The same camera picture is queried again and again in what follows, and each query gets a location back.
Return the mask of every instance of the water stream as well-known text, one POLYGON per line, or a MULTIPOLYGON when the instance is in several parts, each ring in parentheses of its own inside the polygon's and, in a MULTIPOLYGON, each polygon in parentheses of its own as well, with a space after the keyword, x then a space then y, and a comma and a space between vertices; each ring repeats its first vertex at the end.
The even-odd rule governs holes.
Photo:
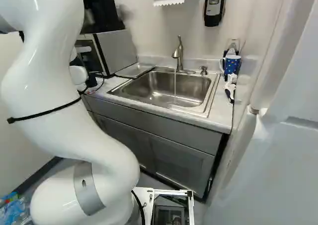
POLYGON ((173 102, 176 101, 176 78, 177 78, 177 69, 174 69, 174 94, 173 94, 173 102))

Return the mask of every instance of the countertop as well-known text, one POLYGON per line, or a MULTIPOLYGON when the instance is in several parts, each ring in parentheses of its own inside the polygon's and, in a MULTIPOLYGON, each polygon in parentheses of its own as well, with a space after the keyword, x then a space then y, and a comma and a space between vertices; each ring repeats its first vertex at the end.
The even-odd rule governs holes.
MULTIPOLYGON (((127 80, 129 79, 116 76, 109 79, 105 79, 104 85, 97 92, 93 94, 87 94, 87 96, 102 99, 105 101, 120 104, 141 111, 146 111, 155 115, 172 118, 180 122, 192 124, 213 131, 225 134, 231 133, 233 105, 229 103, 227 96, 224 92, 223 87, 225 85, 225 82, 222 76, 219 80, 219 84, 216 89, 215 97, 208 118, 190 115, 187 113, 182 113, 168 108, 150 105, 107 93, 108 91, 126 82, 127 80)), ((98 88, 102 84, 103 79, 98 78, 97 82, 98 86, 96 88, 98 88)))

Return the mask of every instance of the metal tray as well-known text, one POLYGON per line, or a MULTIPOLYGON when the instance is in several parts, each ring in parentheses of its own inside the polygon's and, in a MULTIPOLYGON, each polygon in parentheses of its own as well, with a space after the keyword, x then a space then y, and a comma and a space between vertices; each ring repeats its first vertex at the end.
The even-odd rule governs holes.
POLYGON ((124 68, 123 70, 116 72, 115 75, 126 78, 138 78, 154 68, 155 65, 152 64, 135 63, 124 68))

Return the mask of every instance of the sink basin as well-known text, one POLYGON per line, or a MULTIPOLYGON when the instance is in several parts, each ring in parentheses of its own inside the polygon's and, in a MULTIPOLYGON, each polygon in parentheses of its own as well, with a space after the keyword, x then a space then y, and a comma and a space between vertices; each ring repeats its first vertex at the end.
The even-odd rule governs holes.
POLYGON ((218 74, 176 74, 171 69, 155 69, 138 79, 132 79, 110 94, 173 110, 207 117, 211 107, 218 74))

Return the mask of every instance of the gray cabinet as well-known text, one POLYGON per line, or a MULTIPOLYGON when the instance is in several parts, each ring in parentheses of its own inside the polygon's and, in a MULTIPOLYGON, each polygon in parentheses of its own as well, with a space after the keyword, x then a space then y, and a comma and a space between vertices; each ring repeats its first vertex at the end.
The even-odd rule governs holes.
POLYGON ((95 118, 94 113, 92 113, 92 112, 90 112, 90 111, 87 111, 87 112, 88 112, 88 114, 90 115, 90 117, 93 119, 93 121, 98 124, 98 122, 96 121, 96 118, 95 118))
POLYGON ((152 150, 146 132, 98 114, 95 114, 95 118, 105 133, 120 141, 135 154, 140 166, 149 172, 155 172, 152 150))
POLYGON ((151 135, 156 174, 203 195, 214 157, 165 138, 151 135))
POLYGON ((91 96, 85 96, 85 99, 94 113, 211 155, 218 151, 222 133, 91 96))
POLYGON ((81 97, 81 100, 83 101, 84 106, 86 107, 87 111, 91 112, 91 108, 86 100, 86 97, 84 95, 81 95, 80 97, 81 97))
POLYGON ((214 162, 212 155, 98 114, 95 118, 102 130, 125 144, 148 172, 203 196, 214 162))

